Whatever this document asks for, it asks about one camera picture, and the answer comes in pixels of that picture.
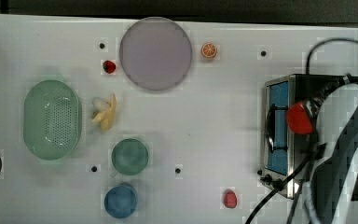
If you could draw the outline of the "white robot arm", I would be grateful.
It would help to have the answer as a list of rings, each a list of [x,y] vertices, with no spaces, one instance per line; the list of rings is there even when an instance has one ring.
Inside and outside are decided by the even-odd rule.
[[[317,117],[322,157],[305,184],[309,224],[345,224],[358,176],[358,84],[347,84],[324,100]]]

